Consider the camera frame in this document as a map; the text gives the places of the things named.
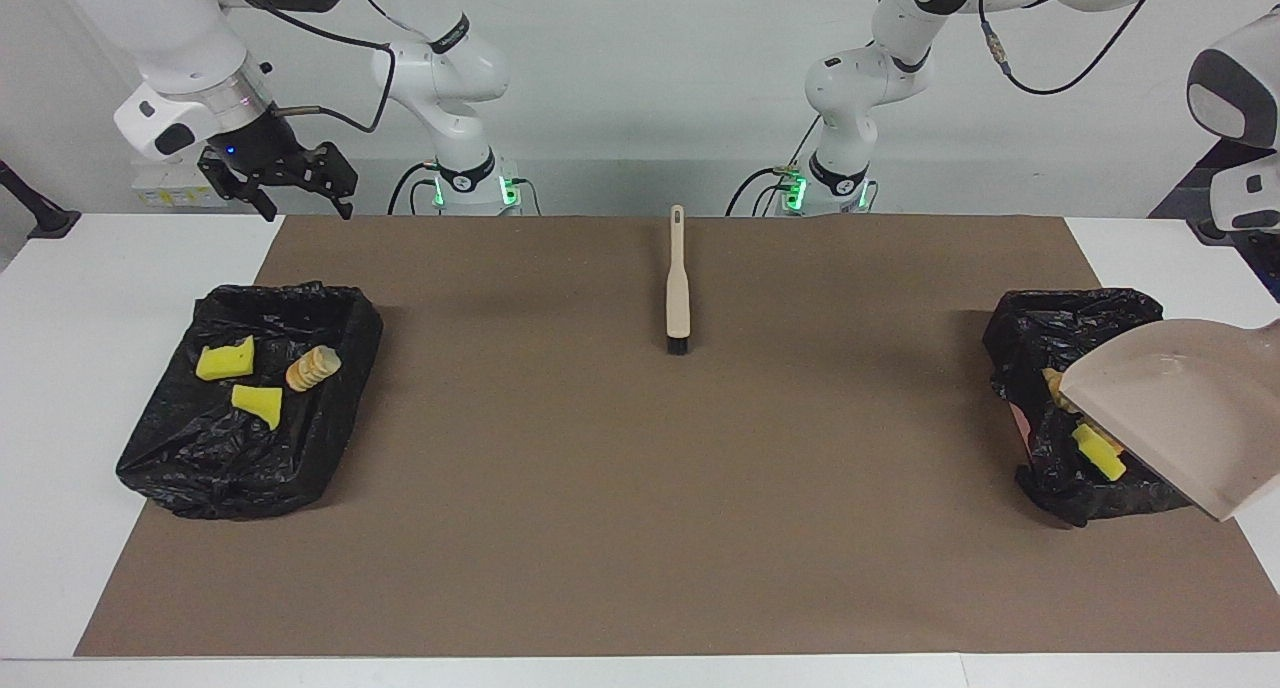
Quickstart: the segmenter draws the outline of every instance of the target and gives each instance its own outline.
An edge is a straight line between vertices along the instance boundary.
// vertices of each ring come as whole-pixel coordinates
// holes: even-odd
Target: brush handle
[[[685,206],[671,206],[671,265],[685,270]]]
[[[689,274],[685,272],[685,207],[671,206],[671,272],[667,274],[667,336],[689,338]]]

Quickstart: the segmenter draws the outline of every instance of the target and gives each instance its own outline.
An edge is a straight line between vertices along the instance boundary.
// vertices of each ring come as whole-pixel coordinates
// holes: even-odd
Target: yellow debris
[[[293,361],[293,364],[284,372],[284,382],[288,382],[289,387],[297,393],[306,393],[311,387],[319,386],[324,379],[337,373],[339,368],[342,368],[342,359],[339,359],[337,350],[330,349],[330,347],[315,347],[307,350],[306,356]]]
[[[196,361],[196,379],[201,381],[221,381],[221,379],[241,379],[253,372],[253,336],[233,347],[211,349],[205,347]]]
[[[1048,386],[1048,395],[1053,398],[1053,405],[1060,407],[1062,410],[1070,410],[1071,404],[1066,402],[1062,396],[1062,372],[1061,370],[1043,368],[1041,373],[1044,377],[1044,384]]]
[[[265,419],[266,427],[275,430],[280,425],[280,404],[284,402],[284,387],[232,387],[232,405]]]
[[[1102,474],[1106,474],[1107,480],[1116,482],[1120,480],[1125,471],[1129,471],[1129,465],[1120,460],[1120,454],[1124,453],[1124,448],[1117,446],[1116,442],[1111,442],[1111,439],[1103,436],[1098,430],[1093,428],[1092,425],[1080,423],[1079,428],[1071,434],[1075,439],[1076,445],[1080,448],[1082,454],[1089,459],[1089,463],[1098,467]]]

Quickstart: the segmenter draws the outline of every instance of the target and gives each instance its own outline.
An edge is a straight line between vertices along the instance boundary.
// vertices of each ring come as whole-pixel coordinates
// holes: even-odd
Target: brush
[[[689,352],[689,272],[685,272],[685,206],[671,206],[671,272],[667,272],[667,352]]]

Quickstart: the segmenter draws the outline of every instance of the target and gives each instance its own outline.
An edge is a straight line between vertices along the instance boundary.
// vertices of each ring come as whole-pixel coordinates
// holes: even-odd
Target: brown paper mat
[[[81,656],[1280,650],[1197,510],[1065,529],[979,344],[1010,288],[1088,288],[1037,217],[694,220],[692,354],[645,219],[289,217],[259,280],[387,324],[314,509],[147,506]]]

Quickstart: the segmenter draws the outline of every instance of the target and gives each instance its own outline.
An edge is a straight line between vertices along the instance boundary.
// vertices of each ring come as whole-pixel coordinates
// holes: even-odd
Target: sponge piece
[[[201,381],[221,381],[221,379],[241,379],[253,372],[253,336],[233,347],[211,349],[205,347],[196,361],[196,379]]]
[[[1102,434],[1093,430],[1092,425],[1082,423],[1071,434],[1071,437],[1075,439],[1082,454],[1089,459],[1089,463],[1097,465],[1098,471],[1102,471],[1102,474],[1106,474],[1111,482],[1116,482],[1121,474],[1125,474],[1125,471],[1129,471],[1129,465],[1125,465],[1124,460],[1120,460],[1121,448],[1117,448],[1115,442],[1108,441]]]
[[[275,430],[280,425],[280,404],[284,402],[284,387],[232,387],[232,405],[265,419],[266,427]]]
[[[1048,395],[1053,398],[1053,405],[1060,407],[1062,410],[1075,413],[1070,402],[1062,396],[1062,372],[1060,372],[1060,370],[1042,368],[1041,373],[1044,376],[1046,386],[1048,386]]]

